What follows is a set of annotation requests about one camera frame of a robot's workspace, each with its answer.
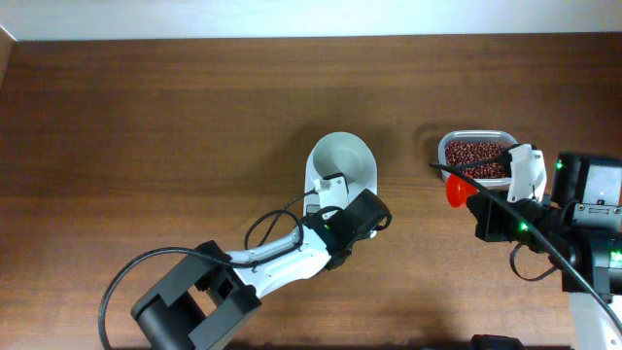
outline wooden table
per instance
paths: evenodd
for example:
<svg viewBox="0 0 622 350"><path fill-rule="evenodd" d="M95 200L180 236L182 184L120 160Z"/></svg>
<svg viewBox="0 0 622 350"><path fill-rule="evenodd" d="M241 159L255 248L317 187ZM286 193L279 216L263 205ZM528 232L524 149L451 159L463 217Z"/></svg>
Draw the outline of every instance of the wooden table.
<svg viewBox="0 0 622 350"><path fill-rule="evenodd" d="M97 307L125 263L211 239L242 249L336 130L375 154L394 222L266 297L237 341L572 343L559 273L515 277L513 246L475 238L427 163L460 129L538 145L551 178L562 150L622 157L621 96L620 34L19 43L0 94L0 348L98 349ZM113 344L146 345L129 308L179 259L121 283Z"/></svg>

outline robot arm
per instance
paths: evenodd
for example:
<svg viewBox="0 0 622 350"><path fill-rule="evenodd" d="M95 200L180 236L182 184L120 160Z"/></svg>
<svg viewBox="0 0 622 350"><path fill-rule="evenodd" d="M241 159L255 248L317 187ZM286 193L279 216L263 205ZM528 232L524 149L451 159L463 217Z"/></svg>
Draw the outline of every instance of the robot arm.
<svg viewBox="0 0 622 350"><path fill-rule="evenodd" d="M391 220L389 209L371 191L363 190L347 203L343 176L316 184L325 210L302 219L298 227L272 243L241 252L224 253L214 241L196 251L230 263L253 263L233 268L188 256L158 281L131 310L131 315L155 350L207 350L225 347L261 306L260 298L288 283L337 268L352 254L354 243L370 238L378 225ZM344 203L345 207L335 204ZM206 292L217 305L206 316L188 289Z"/></svg>
<svg viewBox="0 0 622 350"><path fill-rule="evenodd" d="M555 208L541 203L546 181L541 153L525 146L510 150L512 182L507 201L546 236L619 317L622 163L610 157L561 153L551 200L564 209ZM517 240L537 253L543 252L521 223L483 194L467 201L477 219L477 237L486 242ZM622 349L622 337L611 317L565 272L562 290L570 293L579 349Z"/></svg>

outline red beans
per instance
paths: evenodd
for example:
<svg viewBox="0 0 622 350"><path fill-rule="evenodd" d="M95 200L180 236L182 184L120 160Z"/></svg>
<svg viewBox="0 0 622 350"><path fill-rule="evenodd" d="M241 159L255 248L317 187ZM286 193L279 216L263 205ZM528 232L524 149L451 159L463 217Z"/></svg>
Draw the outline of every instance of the red beans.
<svg viewBox="0 0 622 350"><path fill-rule="evenodd" d="M445 146L445 159L451 166L468 164L479 160L496 158L501 155L503 146L494 142L452 141ZM485 164L464 169L463 172L474 179L500 179L505 172L500 164Z"/></svg>

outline plastic container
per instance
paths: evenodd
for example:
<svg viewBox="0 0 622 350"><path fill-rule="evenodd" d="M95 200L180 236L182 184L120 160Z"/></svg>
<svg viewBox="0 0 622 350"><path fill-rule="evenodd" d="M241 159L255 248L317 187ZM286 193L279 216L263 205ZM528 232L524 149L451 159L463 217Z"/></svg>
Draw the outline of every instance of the plastic container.
<svg viewBox="0 0 622 350"><path fill-rule="evenodd" d="M452 141L463 141L468 143L473 142L494 142L496 144L500 144L504 147L509 147L516 144L516 139L503 131L494 131L494 130L462 130L462 131L453 131L445 135L445 137L440 140L438 144L438 162L447 165L447 159L445 159L445 146ZM447 178L449 178L449 173L446 171L442 171L442 178L444 182L447 182ZM509 186L511 181L510 178L502 178L502 179L475 179L482 186L487 188L496 188Z"/></svg>

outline black cable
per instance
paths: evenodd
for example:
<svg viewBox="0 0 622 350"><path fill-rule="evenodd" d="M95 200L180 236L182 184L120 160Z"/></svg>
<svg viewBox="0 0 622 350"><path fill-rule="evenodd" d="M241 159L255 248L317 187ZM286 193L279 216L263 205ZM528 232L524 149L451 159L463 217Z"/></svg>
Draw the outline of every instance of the black cable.
<svg viewBox="0 0 622 350"><path fill-rule="evenodd" d="M512 208L506 200L501 199L496 193L486 189L477 181L469 178L461 171L443 164L431 163L430 167L433 169L444 170L458 176L468 184L478 189L480 192L484 193L487 197L497 203L501 208L505 209L505 211L513 216L515 219L522 223L525 223L529 232L534 236L537 242L542 245L544 251L546 251L546 253L553 257L553 259L561 266L562 270L567 273L579 286L581 286L581 288L585 290L587 294L594 298L598 305L600 305L605 313L611 318L611 321L613 322L613 325L615 325L615 328L619 331L620 334L622 334L622 323L620 322L620 319L618 319L618 317L615 315L615 312L613 312L613 310L611 310L609 305L601 298L601 296L599 296L599 294L594 291L592 286L590 286L590 284L587 283L585 279L583 279L581 274L578 273L574 269L574 267L572 267L568 260L566 260L566 258L564 258L564 256L562 256L562 254L557 249L555 249L555 247L553 247L551 242L549 242L548 239L544 237L544 235L537 229L537 227L534 226L534 224L525 219L525 217L523 217L521 213L516 211L516 209Z"/></svg>
<svg viewBox="0 0 622 350"><path fill-rule="evenodd" d="M112 346L110 345L110 341L108 340L108 335L106 334L106 309L108 308L108 303L110 302L110 298L113 294L113 292L115 291L115 288L119 285L119 283L121 282L121 280L123 279L123 277L125 277L125 275L127 274L127 272L129 272L132 268L134 268L137 264L149 259L149 258L153 258L156 257L158 255L162 255L162 254L185 254L188 256L194 256L194 257L198 257L201 259L205 259L208 260L210 262L213 263L218 263L224 266L228 266L231 268L252 268L252 267L256 267L262 263L267 263L270 261L273 261L277 258L280 258L298 248L300 248L300 246L303 243L303 239L304 239L304 228L302 226L302 221L300 220L299 217L297 217L296 215L292 214L292 212L289 212L287 210L284 209L279 209L279 210L273 210L265 215L263 215L261 218L259 218L254 224L253 224L253 228L255 228L257 225L261 224L261 222L263 222L265 219L271 217L272 215L277 215L277 214L286 214L289 215L290 217L292 217L295 220L295 224L298 227L298 232L300 233L300 237L298 238L298 240L295 242L295 244L293 245L293 247L288 248L286 250L284 250L283 252L274 254L268 258L264 258L262 260L258 260L258 261L253 261L253 262L226 262L224 260L221 260L219 258L216 258L214 256L211 256L209 254L205 254L202 252L198 252L195 251L193 249L190 248L183 248L183 247L166 247L166 248L159 248L159 249L154 249L152 251L143 253L141 255L139 255L138 257L134 258L131 262L129 262L126 266L124 266L121 271L119 271L119 273L117 273L117 275L115 276L115 278L113 278L112 282L110 282L110 285L108 285L108 288L106 289L106 292L104 293L104 297L101 299L101 303L99 304L99 314L97 316L97 327L99 330L99 339L101 340L101 345L103 346L103 348L105 350L112 350Z"/></svg>
<svg viewBox="0 0 622 350"><path fill-rule="evenodd" d="M518 278L524 281L527 281L527 282L536 282L536 281L543 280L544 278L551 275L553 272L557 271L557 267L553 266L547 269L546 271L544 271L538 277L534 277L534 278L523 277L520 273L518 273L518 269L516 269L516 262L515 262L516 255L518 254L518 251L521 250L521 247L523 247L523 243L518 243L516 247L514 247L514 249L512 250L512 253L509 254L509 266L512 268L512 272L514 272L514 274L517 275Z"/></svg>
<svg viewBox="0 0 622 350"><path fill-rule="evenodd" d="M298 202L299 200L303 199L304 197L306 197L307 195L310 194L317 194L315 192L315 190L311 190L309 192L306 192L304 194L299 195L298 197L290 200L289 203L285 204L285 206L283 206L283 210L288 210L288 208L293 205L294 203ZM270 235L270 232L272 232L272 229L274 228L274 226L276 225L276 222L279 221L279 218L281 218L281 214L277 214L276 217L274 217L274 220L272 220L272 224L270 224L270 227L268 228L267 232L265 233L265 235L263 236L263 238L261 239L261 241L259 242L259 244L257 245L257 248L262 246L263 243L265 243L265 240L268 239L268 236ZM249 229L246 232L246 235L244 236L244 249L249 250L249 239L251 238L251 233L253 233L252 229Z"/></svg>
<svg viewBox="0 0 622 350"><path fill-rule="evenodd" d="M564 207L562 208L562 211L560 212L560 222L559 222L560 228L564 226L564 220L566 219L566 213L570 209L570 206L578 202L579 202L578 199L573 199L564 205Z"/></svg>

